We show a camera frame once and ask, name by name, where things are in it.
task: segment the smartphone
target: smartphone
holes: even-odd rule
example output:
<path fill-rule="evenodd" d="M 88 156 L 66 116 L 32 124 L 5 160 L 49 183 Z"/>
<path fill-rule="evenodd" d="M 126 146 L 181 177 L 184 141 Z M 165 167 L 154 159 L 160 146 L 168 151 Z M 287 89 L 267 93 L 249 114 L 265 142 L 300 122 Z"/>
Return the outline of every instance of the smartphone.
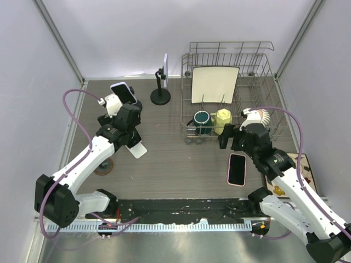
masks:
<path fill-rule="evenodd" d="M 110 86 L 110 89 L 120 98 L 122 104 L 130 102 L 133 105 L 138 102 L 137 98 L 134 96 L 126 82 L 113 84 Z"/>
<path fill-rule="evenodd" d="M 246 156 L 232 153 L 229 156 L 228 179 L 229 185 L 244 186 L 246 177 Z"/>

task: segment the round base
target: round base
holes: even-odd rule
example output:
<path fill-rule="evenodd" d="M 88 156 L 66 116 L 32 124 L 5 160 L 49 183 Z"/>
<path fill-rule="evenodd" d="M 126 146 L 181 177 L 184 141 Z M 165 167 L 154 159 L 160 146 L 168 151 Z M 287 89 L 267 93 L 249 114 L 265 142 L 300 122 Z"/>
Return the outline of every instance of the round base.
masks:
<path fill-rule="evenodd" d="M 155 89 L 153 92 L 151 92 L 150 99 L 153 104 L 156 105 L 164 105 L 169 103 L 171 100 L 171 94 L 167 89 L 161 89 L 162 90 L 162 95 L 158 95 L 158 89 Z"/>
<path fill-rule="evenodd" d="M 109 174 L 114 167 L 114 162 L 112 161 L 111 158 L 107 158 L 100 164 L 96 170 L 94 171 L 97 175 L 106 175 Z"/>

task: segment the black phone screen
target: black phone screen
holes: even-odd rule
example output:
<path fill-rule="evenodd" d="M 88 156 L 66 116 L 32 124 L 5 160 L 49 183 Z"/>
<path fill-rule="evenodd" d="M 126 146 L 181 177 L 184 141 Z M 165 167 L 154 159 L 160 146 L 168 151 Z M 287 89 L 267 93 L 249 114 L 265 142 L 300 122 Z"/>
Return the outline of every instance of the black phone screen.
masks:
<path fill-rule="evenodd" d="M 120 98 L 123 104 L 126 104 L 128 102 L 130 102 L 131 104 L 137 103 L 135 97 L 131 94 L 131 91 L 126 85 L 124 84 L 117 85 L 117 86 L 111 87 L 111 90 Z"/>
<path fill-rule="evenodd" d="M 242 155 L 230 155 L 228 183 L 233 185 L 245 184 L 246 157 Z"/>

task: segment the yellow cup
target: yellow cup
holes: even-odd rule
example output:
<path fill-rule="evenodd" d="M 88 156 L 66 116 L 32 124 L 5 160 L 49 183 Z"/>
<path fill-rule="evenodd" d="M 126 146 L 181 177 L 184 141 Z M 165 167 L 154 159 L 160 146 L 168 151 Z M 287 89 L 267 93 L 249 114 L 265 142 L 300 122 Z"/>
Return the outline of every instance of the yellow cup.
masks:
<path fill-rule="evenodd" d="M 211 116 L 214 116 L 214 119 L 212 119 L 212 122 L 214 123 L 213 126 L 216 127 L 214 131 L 218 135 L 222 134 L 224 125 L 227 123 L 231 123 L 231 120 L 232 120 L 231 112 L 225 108 L 217 111 L 216 113 L 211 113 Z"/>

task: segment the wire dish rack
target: wire dish rack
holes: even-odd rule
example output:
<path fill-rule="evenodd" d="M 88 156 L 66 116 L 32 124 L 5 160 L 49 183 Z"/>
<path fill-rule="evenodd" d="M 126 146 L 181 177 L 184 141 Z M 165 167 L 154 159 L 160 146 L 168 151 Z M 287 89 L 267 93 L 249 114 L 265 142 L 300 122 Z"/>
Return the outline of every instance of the wire dish rack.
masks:
<path fill-rule="evenodd" d="M 260 106 L 281 107 L 280 97 L 276 89 L 273 73 L 266 53 L 273 52 L 272 42 L 190 42 L 189 53 L 182 56 L 182 99 L 180 122 L 186 134 L 186 143 L 194 141 L 201 144 L 204 139 L 217 138 L 212 128 L 208 134 L 202 134 L 201 128 L 189 124 L 197 111 L 216 113 L 225 108 L 232 114 L 233 124 L 241 124 L 244 120 L 240 112 L 246 108 Z M 205 66 L 238 67 L 233 101 L 227 103 L 191 103 L 191 83 L 193 69 Z M 284 113 L 269 110 L 271 138 L 276 141 L 280 137 L 291 136 Z"/>

